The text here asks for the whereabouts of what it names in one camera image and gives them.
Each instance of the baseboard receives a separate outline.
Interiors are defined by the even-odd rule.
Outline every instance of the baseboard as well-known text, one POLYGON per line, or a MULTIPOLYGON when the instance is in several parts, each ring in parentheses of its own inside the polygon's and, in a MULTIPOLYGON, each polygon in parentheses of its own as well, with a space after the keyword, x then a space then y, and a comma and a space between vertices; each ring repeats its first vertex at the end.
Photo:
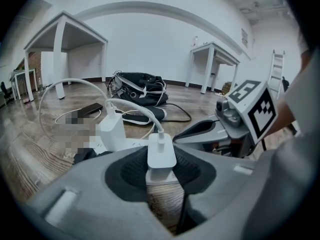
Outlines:
MULTIPOLYGON (((105 81, 108 82, 108 81, 110 81, 110 79, 111 79, 111 77, 108 76, 108 77, 105 78, 105 81)), ((98 83, 98 82, 102 82, 102 77, 83 78, 83 80, 86 80, 86 81, 88 81, 88 82, 90 82, 90 83, 98 83)), ((174 81, 174 80, 166 80, 166 79, 164 79, 163 81, 165 81, 165 83, 166 83, 167 85, 172 85, 172 86, 182 86, 182 87, 184 87, 185 84, 186 84, 185 82, 174 81)), ((202 88, 202 85, 196 84, 196 83, 189 83, 189 87, 190 87, 190 88, 201 89, 201 88, 202 88)), ((211 90, 211 87, 207 87, 206 90, 207 90, 207 91, 210 91, 210 90, 211 90)), ((214 91, 215 91, 216 93, 221 93, 222 90, 219 90, 219 89, 216 89, 216 88, 215 88, 214 91)))

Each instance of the wooden floor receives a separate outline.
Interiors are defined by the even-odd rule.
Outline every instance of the wooden floor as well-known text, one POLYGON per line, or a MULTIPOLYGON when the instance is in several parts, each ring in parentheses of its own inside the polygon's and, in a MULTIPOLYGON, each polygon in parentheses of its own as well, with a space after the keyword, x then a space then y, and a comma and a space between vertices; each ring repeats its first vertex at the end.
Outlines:
MULTIPOLYGON (((96 83, 107 91, 103 83, 96 83)), ((64 86, 65 98, 58 100, 56 91, 52 90, 42 107, 42 121, 45 130, 52 136, 57 134, 55 119, 68 111, 85 107, 103 98, 98 92, 83 84, 64 86)), ((219 99, 207 91, 201 94, 199 89, 181 86, 167 86, 168 102, 175 103, 188 111, 193 119, 212 115, 219 99)), ((39 189, 67 171, 73 162, 72 150, 65 144, 54 142, 42 132, 38 120, 38 108, 41 94, 33 93, 34 101, 23 104, 17 100, 0 108, 0 168, 17 201, 24 203, 39 189)), ((167 119, 182 119, 186 116, 176 107, 168 105, 167 119)), ((104 109, 97 119, 99 123, 106 116, 104 109)), ((164 122, 166 133, 172 137, 188 123, 164 122)), ((125 125, 128 138, 140 138, 151 126, 137 127, 125 125)), ((287 130, 281 130, 266 138, 268 149, 276 148, 284 140, 291 138, 287 130)), ((258 159, 262 152, 259 144, 250 159, 258 159)), ((179 184, 149 186, 150 207, 158 219, 172 232, 179 220, 184 192, 179 184)))

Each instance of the black office chair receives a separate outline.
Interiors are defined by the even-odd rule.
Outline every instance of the black office chair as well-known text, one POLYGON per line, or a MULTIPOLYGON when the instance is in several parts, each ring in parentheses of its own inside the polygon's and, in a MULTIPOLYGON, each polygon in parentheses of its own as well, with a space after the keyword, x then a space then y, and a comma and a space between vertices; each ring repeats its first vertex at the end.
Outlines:
POLYGON ((1 87, 1 91, 2 91, 3 94, 4 94, 5 102, 6 102, 6 103, 9 103, 9 102, 13 101, 14 99, 13 99, 13 98, 10 98, 10 96, 12 95, 12 91, 7 91, 7 88, 6 88, 4 82, 1 82, 0 87, 1 87))

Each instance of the white ladder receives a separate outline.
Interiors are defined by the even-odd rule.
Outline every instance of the white ladder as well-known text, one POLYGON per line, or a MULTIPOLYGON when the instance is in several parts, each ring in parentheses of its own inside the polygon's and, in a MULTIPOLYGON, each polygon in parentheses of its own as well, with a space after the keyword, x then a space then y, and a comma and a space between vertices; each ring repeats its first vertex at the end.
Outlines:
POLYGON ((279 95, 281 92, 284 68, 285 68, 285 51, 283 51, 283 54, 276 54, 275 50, 273 50, 268 85, 270 90, 272 90, 273 97, 275 99, 279 98, 279 95))

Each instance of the black bag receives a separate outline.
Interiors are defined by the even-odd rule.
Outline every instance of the black bag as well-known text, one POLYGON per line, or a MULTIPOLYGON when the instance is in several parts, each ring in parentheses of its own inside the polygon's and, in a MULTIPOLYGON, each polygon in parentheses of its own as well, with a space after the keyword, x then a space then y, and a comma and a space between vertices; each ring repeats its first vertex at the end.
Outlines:
POLYGON ((121 99, 136 103, 140 106, 159 106, 166 103, 167 85, 161 76, 140 72, 113 73, 108 88, 121 99))

